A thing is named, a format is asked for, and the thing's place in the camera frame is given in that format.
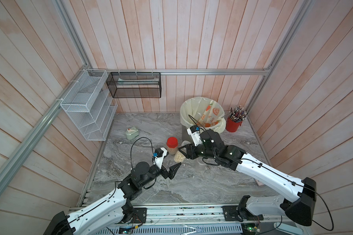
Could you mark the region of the small oatmeal jar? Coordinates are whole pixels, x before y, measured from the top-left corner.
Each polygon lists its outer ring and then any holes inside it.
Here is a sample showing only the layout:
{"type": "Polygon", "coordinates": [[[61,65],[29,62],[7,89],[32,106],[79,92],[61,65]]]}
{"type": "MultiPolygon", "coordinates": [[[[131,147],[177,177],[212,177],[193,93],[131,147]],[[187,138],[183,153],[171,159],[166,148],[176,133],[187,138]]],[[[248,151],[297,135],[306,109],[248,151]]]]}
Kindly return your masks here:
{"type": "Polygon", "coordinates": [[[181,146],[178,148],[178,151],[174,155],[174,162],[182,163],[186,159],[185,155],[182,153],[182,150],[185,150],[186,149],[185,146],[189,144],[191,144],[189,141],[182,142],[181,146]]]}

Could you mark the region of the wide oatmeal jar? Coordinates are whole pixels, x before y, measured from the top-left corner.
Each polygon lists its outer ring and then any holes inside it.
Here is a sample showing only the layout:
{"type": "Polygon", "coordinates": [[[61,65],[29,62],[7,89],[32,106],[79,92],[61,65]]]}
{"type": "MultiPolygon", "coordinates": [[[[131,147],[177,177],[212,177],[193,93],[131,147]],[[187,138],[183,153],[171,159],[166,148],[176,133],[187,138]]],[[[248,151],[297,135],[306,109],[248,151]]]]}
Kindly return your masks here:
{"type": "Polygon", "coordinates": [[[202,158],[198,158],[195,162],[195,166],[206,166],[206,163],[203,161],[202,158]]]}

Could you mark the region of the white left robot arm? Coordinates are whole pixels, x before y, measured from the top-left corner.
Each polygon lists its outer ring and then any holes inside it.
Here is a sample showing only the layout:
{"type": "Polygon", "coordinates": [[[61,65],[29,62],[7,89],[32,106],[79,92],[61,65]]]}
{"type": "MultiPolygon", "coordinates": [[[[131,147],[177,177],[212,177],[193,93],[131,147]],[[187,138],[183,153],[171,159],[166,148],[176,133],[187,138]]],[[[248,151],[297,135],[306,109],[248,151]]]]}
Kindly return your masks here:
{"type": "Polygon", "coordinates": [[[181,163],[167,170],[164,166],[140,162],[131,173],[109,194],[91,205],[72,212],[56,214],[48,225],[45,235],[93,235],[110,224],[129,222],[134,217],[130,203],[136,199],[146,184],[162,176],[173,179],[181,163]]]}

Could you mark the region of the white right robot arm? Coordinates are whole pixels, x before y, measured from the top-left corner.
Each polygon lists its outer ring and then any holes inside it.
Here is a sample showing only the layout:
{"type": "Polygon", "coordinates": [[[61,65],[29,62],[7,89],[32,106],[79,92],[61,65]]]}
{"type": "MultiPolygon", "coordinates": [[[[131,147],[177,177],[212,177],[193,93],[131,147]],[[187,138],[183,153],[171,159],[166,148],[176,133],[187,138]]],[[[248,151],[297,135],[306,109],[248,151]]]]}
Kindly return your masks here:
{"type": "Polygon", "coordinates": [[[214,165],[244,173],[262,182],[278,193],[274,197],[243,196],[239,214],[248,216],[261,214],[283,215],[302,226],[311,226],[317,201],[316,182],[306,177],[300,179],[287,175],[253,157],[245,150],[226,145],[220,134],[211,129],[201,130],[192,126],[186,130],[193,141],[184,145],[187,159],[213,159],[214,165]]]}

